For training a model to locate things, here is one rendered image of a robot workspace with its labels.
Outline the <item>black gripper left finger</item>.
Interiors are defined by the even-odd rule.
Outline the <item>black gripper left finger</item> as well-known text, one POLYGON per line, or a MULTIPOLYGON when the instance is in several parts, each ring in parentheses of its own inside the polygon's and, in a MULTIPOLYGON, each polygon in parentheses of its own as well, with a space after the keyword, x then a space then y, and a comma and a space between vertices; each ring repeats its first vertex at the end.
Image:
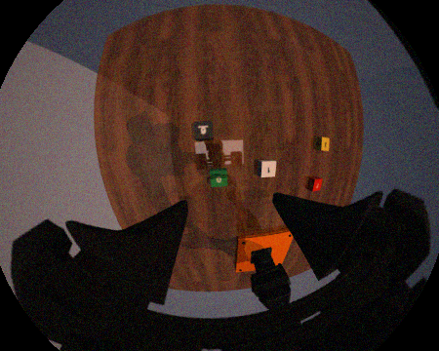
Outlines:
POLYGON ((80 250, 109 261, 131 285, 150 297, 150 303, 162 305, 172 281, 187 216, 187 202, 180 200, 121 231, 72 219, 64 225, 80 250))

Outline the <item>yellow block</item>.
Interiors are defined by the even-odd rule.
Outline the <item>yellow block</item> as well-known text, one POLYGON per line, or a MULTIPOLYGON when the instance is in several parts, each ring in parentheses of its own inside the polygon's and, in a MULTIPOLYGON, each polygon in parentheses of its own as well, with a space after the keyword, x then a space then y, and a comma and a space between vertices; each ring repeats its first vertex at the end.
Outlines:
POLYGON ((317 137, 316 138, 316 149, 321 149, 321 151, 329 152, 329 137, 317 137))

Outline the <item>white block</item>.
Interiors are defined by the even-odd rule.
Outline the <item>white block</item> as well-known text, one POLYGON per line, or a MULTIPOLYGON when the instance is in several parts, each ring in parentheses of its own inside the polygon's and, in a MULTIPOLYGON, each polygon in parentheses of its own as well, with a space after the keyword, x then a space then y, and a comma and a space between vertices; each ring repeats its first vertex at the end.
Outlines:
POLYGON ((275 176, 277 163, 273 160, 258 160, 259 176, 275 176))

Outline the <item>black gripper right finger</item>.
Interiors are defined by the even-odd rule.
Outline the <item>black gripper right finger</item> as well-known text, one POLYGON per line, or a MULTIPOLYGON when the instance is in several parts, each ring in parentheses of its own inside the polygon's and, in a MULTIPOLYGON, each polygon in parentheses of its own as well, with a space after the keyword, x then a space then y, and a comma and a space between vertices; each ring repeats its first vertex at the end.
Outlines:
POLYGON ((329 206, 274 192, 273 206, 293 234, 318 281, 337 270, 334 265, 348 250, 365 215, 379 207, 383 191, 351 206, 329 206))

